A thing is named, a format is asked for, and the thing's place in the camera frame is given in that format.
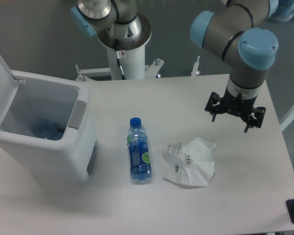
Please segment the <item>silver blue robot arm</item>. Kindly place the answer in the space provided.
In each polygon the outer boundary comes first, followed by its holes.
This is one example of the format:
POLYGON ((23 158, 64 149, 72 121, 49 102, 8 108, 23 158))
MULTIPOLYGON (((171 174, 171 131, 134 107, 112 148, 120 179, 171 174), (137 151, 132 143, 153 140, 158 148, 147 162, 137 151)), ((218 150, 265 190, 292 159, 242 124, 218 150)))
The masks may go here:
MULTIPOLYGON (((273 65, 276 36, 259 24, 277 9, 275 0, 229 0, 215 14, 201 12, 190 27, 191 40, 231 67, 225 93, 211 93, 205 110, 213 117, 228 113, 240 117, 246 128, 260 128, 265 107, 255 107, 259 90, 273 65)), ((88 36, 98 36, 106 47, 114 80, 145 79, 145 46, 151 38, 148 19, 135 0, 78 0, 71 16, 88 36)))

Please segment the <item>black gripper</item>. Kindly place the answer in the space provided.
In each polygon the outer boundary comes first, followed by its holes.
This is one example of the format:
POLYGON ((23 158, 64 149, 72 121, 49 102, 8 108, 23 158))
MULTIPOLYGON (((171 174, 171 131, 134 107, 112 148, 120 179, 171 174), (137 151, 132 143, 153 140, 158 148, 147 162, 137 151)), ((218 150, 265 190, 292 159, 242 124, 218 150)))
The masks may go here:
POLYGON ((233 96, 226 88, 223 98, 216 92, 212 92, 205 106, 205 111, 212 116, 212 122, 216 116, 225 111, 228 114, 247 119, 245 121, 246 133, 250 128, 261 128, 266 113, 265 107, 253 107, 257 96, 251 99, 243 99, 242 96, 233 96))

